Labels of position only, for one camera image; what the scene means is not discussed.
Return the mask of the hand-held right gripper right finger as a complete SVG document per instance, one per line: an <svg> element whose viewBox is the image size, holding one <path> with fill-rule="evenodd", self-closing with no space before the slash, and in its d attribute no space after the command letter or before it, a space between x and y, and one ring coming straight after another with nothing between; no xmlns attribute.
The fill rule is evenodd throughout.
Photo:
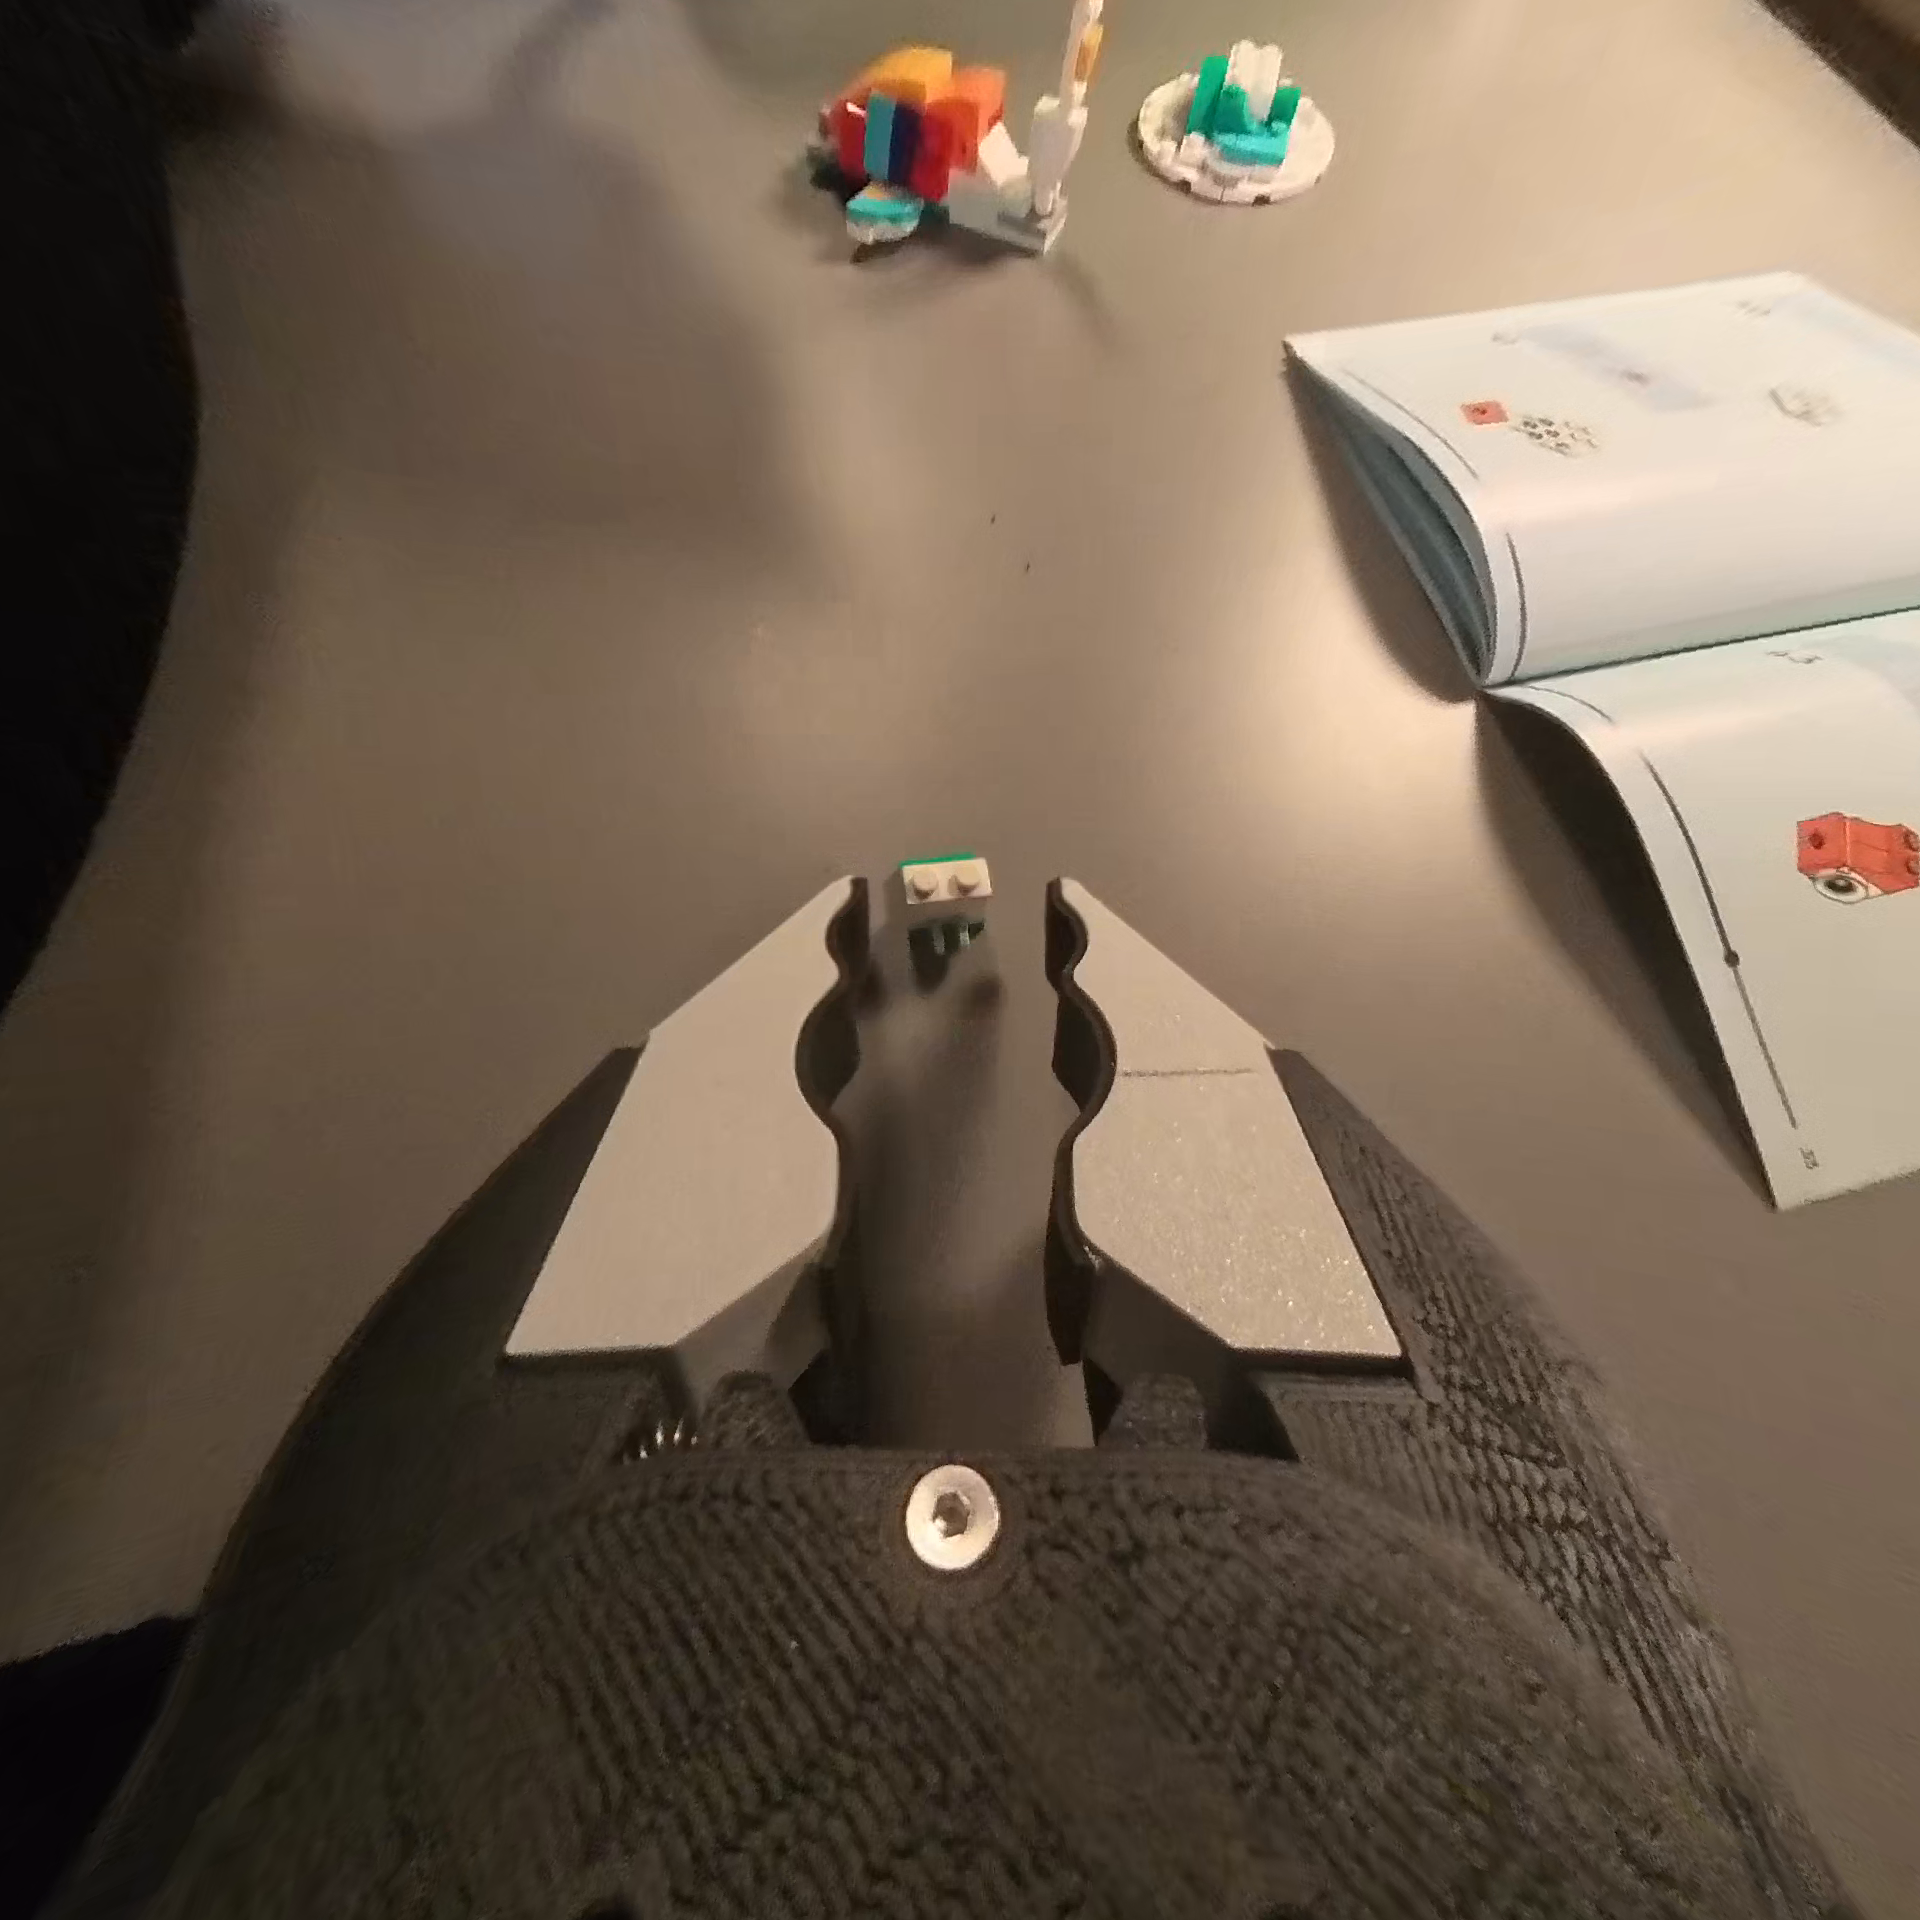
<svg viewBox="0 0 1920 1920"><path fill-rule="evenodd" d="M1263 1033L1078 881L1045 897L1051 1071L1046 1331L1103 1427L1144 1376L1212 1427L1260 1384L1405 1386L1405 1344Z"/></svg>

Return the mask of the orange red lego model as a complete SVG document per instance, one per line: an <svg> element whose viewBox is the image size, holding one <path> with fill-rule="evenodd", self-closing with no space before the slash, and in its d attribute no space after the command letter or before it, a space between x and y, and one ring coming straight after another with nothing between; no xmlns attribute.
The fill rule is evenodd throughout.
<svg viewBox="0 0 1920 1920"><path fill-rule="evenodd" d="M819 113L811 178L842 204L852 258L951 229L1023 256L1054 251L1068 225L1068 173L1087 130L1106 31L1099 2L1074 2L1054 91L1027 138L1006 114L1006 74L907 44L867 64Z"/></svg>

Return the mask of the person's black clothing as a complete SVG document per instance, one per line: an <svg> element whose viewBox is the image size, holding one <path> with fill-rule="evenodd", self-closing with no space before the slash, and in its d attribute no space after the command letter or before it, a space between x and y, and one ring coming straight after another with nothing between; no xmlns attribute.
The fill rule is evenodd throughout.
<svg viewBox="0 0 1920 1920"><path fill-rule="evenodd" d="M2 5L2 1000L128 755L202 448L159 64L204 5Z"/></svg>

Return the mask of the instruction booklet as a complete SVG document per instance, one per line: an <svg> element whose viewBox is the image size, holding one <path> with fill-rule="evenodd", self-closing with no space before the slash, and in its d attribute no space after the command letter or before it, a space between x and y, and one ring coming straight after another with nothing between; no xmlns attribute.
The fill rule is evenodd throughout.
<svg viewBox="0 0 1920 1920"><path fill-rule="evenodd" d="M1779 1210L1917 1167L1917 341L1796 273L1299 332L1477 692L1613 789Z"/></svg>

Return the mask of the round white teal lego model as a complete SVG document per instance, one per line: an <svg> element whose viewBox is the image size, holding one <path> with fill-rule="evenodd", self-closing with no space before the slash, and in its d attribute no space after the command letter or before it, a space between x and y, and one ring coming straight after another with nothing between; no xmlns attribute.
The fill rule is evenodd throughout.
<svg viewBox="0 0 1920 1920"><path fill-rule="evenodd" d="M1142 96L1133 145L1147 172L1191 200L1254 208L1318 186L1338 132L1275 41L1236 40Z"/></svg>

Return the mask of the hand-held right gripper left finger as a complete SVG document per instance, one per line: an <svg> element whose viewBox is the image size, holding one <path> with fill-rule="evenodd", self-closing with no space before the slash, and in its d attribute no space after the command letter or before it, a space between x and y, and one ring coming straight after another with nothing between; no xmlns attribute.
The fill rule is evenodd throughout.
<svg viewBox="0 0 1920 1920"><path fill-rule="evenodd" d="M659 1360L695 1404L733 1373L831 1373L858 1332L834 1276L852 1186L831 1104L868 947L868 883L831 881L654 1026L508 1363Z"/></svg>

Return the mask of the small green white lego assembly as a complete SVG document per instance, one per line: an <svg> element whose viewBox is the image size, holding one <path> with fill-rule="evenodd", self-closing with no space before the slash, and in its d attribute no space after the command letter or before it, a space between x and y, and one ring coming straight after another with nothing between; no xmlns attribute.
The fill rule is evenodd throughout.
<svg viewBox="0 0 1920 1920"><path fill-rule="evenodd" d="M983 937L992 866L979 853L912 858L895 866L907 948L916 961L946 961Z"/></svg>

